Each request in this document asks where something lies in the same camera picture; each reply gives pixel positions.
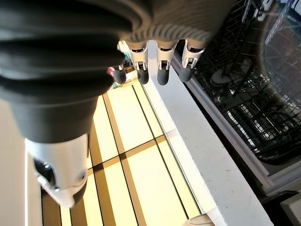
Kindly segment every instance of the brown grout line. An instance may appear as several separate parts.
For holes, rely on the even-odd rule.
[[[43,226],[62,225],[60,206],[43,191],[41,191],[41,208]]]
[[[161,142],[165,141],[164,135],[161,135],[161,136],[157,137],[156,141],[158,143],[161,143]],[[121,156],[121,158],[123,156],[125,156],[126,158],[128,158],[128,157],[133,156],[134,154],[137,154],[137,153],[139,153],[141,151],[144,151],[145,149],[147,149],[149,147],[152,147],[154,145],[156,145],[156,142],[154,140],[149,140],[149,141],[145,142],[144,144],[141,144],[141,145],[139,145],[137,147],[134,147],[134,148],[132,148],[132,149],[130,149],[130,150],[124,152],[124,153],[121,153],[120,156]],[[117,163],[119,161],[120,161],[119,160],[119,156],[116,155],[113,158],[110,158],[110,159],[108,159],[108,160],[106,160],[106,161],[104,161],[102,163],[94,165],[92,168],[102,168],[102,169],[105,169],[105,168],[107,168],[107,167],[109,167],[111,165],[114,165],[115,163]]]
[[[91,155],[92,165],[95,166],[102,162],[102,157],[100,154],[100,148],[99,148],[99,144],[98,144],[94,121],[92,121],[89,146],[90,146],[90,155]]]
[[[119,162],[119,157],[115,156],[114,158],[111,158],[108,161],[103,162],[102,165],[103,165],[103,168],[105,169],[111,165],[114,165],[117,162]]]
[[[152,146],[156,145],[156,142],[154,140],[150,140],[142,145],[139,145],[138,147],[136,148],[133,148],[127,152],[125,152],[125,156],[128,158],[128,157],[131,157],[133,156],[134,154],[137,154],[141,151],[144,151],[145,149],[148,149]]]
[[[114,138],[115,138],[118,153],[119,154],[124,153],[125,150],[124,150],[124,147],[123,147],[123,144],[122,144],[121,136],[120,136],[120,133],[119,133],[119,130],[118,130],[118,126],[117,126],[117,123],[116,123],[116,120],[115,120],[115,116],[114,116],[113,109],[112,109],[112,106],[111,106],[111,103],[110,103],[110,100],[109,100],[108,93],[103,94],[103,100],[104,100],[104,105],[107,109],[107,113],[108,113],[108,116],[109,116],[109,120],[110,120],[112,130],[113,130],[113,134],[114,134]]]
[[[88,169],[88,177],[93,174],[93,168]]]
[[[83,198],[81,198],[79,203],[77,203],[70,209],[70,217],[72,226],[87,226],[87,218]]]
[[[90,153],[92,165],[95,166],[98,163],[99,167],[102,167],[102,157],[98,144],[97,134],[95,130],[94,122],[92,123],[92,128],[90,132]],[[103,225],[105,226],[116,226],[112,203],[110,200],[110,194],[108,189],[108,184],[106,180],[105,172],[102,168],[93,167],[96,191],[98,196],[98,203],[103,218]]]
[[[165,141],[165,136],[164,135],[161,135],[159,137],[156,138],[156,142],[159,144],[161,142]]]
[[[107,113],[108,113],[109,120],[110,120],[110,123],[111,123],[111,127],[112,127],[113,135],[114,135],[114,138],[115,138],[117,150],[118,150],[118,153],[120,155],[120,154],[124,153],[125,150],[124,150],[124,147],[123,147],[123,144],[122,144],[121,136],[120,136],[120,133],[119,133],[119,130],[118,130],[118,127],[117,127],[117,123],[116,123],[116,120],[115,120],[113,109],[112,109],[112,106],[111,106],[111,103],[110,103],[110,100],[109,100],[109,96],[108,96],[107,93],[103,94],[103,100],[104,100],[104,104],[105,104],[105,107],[107,109]],[[137,191],[136,191],[136,187],[135,187],[135,184],[134,184],[133,176],[132,176],[128,161],[127,161],[126,158],[121,159],[121,156],[119,156],[119,157],[120,157],[120,162],[121,162],[121,167],[122,167],[122,170],[123,170],[123,174],[124,174],[125,179],[126,179],[127,188],[128,188],[129,196],[130,196],[132,206],[133,206],[133,209],[134,209],[137,224],[139,226],[146,226],[145,218],[144,218],[143,211],[142,211],[142,208],[141,208],[141,205],[140,205],[139,197],[138,197],[138,194],[137,194]]]
[[[158,144],[158,142],[157,142],[157,140],[156,140],[156,138],[155,138],[155,135],[154,135],[153,131],[151,130],[150,122],[148,121],[148,119],[147,119],[147,117],[146,117],[145,111],[144,111],[144,109],[143,109],[143,107],[142,107],[142,105],[141,105],[141,102],[140,102],[139,97],[138,97],[138,95],[137,95],[137,93],[136,93],[136,91],[135,91],[135,88],[134,88],[133,86],[132,86],[132,88],[133,88],[133,91],[134,91],[134,93],[135,93],[135,95],[136,95],[137,101],[138,101],[138,103],[139,103],[139,105],[140,105],[140,107],[141,107],[141,110],[142,110],[142,112],[143,112],[144,118],[145,118],[145,120],[146,120],[146,122],[147,122],[147,124],[148,124],[148,126],[149,126],[149,128],[150,128],[150,132],[151,132],[151,134],[152,134],[152,137],[153,137],[153,139],[156,141],[156,146],[157,146],[157,149],[158,149],[159,154],[160,154],[160,156],[161,156],[161,160],[162,160],[162,162],[163,162],[163,164],[164,164],[164,166],[165,166],[165,169],[166,169],[166,171],[167,171],[167,173],[168,173],[168,176],[169,176],[169,178],[170,178],[170,180],[171,180],[171,182],[172,182],[172,184],[173,184],[174,190],[175,190],[175,192],[176,192],[176,194],[177,194],[177,196],[178,196],[178,199],[179,199],[179,201],[180,201],[180,204],[181,204],[181,206],[182,206],[182,209],[183,209],[183,211],[184,211],[184,214],[185,214],[186,218],[189,219],[189,216],[188,216],[188,214],[187,214],[187,211],[186,211],[186,208],[185,208],[185,206],[184,206],[184,203],[183,203],[183,201],[182,201],[182,199],[181,199],[181,196],[180,196],[180,194],[179,194],[179,191],[178,191],[178,189],[177,189],[177,187],[176,187],[176,185],[175,185],[175,183],[174,183],[174,179],[173,179],[173,177],[172,177],[172,175],[171,175],[171,173],[170,173],[170,170],[169,170],[169,168],[168,168],[168,166],[167,166],[167,163],[165,162],[165,159],[164,159],[163,154],[162,154],[162,152],[161,152],[161,150],[160,150],[160,147],[159,147],[159,144]]]
[[[173,155],[173,157],[174,157],[174,160],[175,160],[175,162],[176,162],[176,164],[177,164],[177,166],[178,166],[178,168],[179,168],[179,170],[180,170],[180,172],[181,172],[181,175],[182,175],[182,177],[183,177],[183,179],[184,179],[184,181],[185,181],[185,184],[186,184],[186,186],[187,186],[187,188],[188,188],[188,190],[189,190],[189,192],[190,192],[190,194],[191,194],[191,196],[192,196],[192,198],[193,198],[193,201],[194,201],[194,203],[195,203],[195,205],[196,205],[196,207],[197,207],[197,209],[198,209],[198,212],[199,212],[200,214],[202,214],[201,208],[200,208],[200,206],[199,206],[199,204],[198,204],[197,198],[196,198],[196,196],[195,196],[195,194],[194,194],[194,192],[193,192],[193,190],[192,190],[192,187],[191,187],[191,185],[189,184],[188,179],[186,178],[185,173],[184,173],[184,171],[183,171],[183,169],[182,169],[182,167],[181,167],[179,161],[178,161],[177,158],[176,158],[176,155],[175,155],[175,153],[174,153],[174,151],[173,151],[172,145],[170,144],[170,142],[169,142],[169,140],[168,140],[168,138],[167,138],[167,137],[174,137],[174,136],[176,136],[176,135],[178,134],[178,132],[174,129],[174,130],[172,130],[172,131],[170,131],[170,132],[165,133],[165,131],[164,131],[164,129],[163,129],[163,126],[162,126],[162,123],[160,122],[160,120],[159,120],[159,118],[158,118],[158,115],[156,114],[155,109],[154,109],[153,105],[151,104],[150,97],[148,96],[145,87],[144,87],[143,85],[141,85],[141,87],[142,87],[142,89],[143,89],[143,92],[144,92],[146,98],[148,99],[149,105],[150,105],[150,107],[151,107],[151,109],[152,109],[152,111],[153,111],[153,113],[154,113],[154,115],[155,115],[155,117],[156,117],[156,119],[157,119],[157,122],[159,123],[159,126],[160,126],[161,130],[163,131],[163,135],[164,135],[164,137],[165,137],[165,140],[166,140],[166,142],[167,142],[167,144],[168,144],[168,146],[169,146],[169,149],[170,149],[170,151],[171,151],[171,153],[172,153],[172,155]]]

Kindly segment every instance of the tiled floor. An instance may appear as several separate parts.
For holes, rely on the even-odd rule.
[[[42,192],[43,224],[180,226],[200,214],[142,86],[98,99],[83,200],[69,210]]]

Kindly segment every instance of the robotic hand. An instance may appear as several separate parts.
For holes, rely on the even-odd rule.
[[[235,0],[2,0],[0,97],[9,101],[43,188],[71,208],[87,184],[88,135],[97,98],[125,82],[127,42],[139,81],[148,75],[148,40],[156,40],[158,82],[168,82],[175,46],[185,39],[188,81],[206,44]]]

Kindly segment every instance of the dishwasher rack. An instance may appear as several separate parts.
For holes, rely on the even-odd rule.
[[[194,75],[255,156],[281,165],[301,158],[301,16],[265,2],[237,1]]]

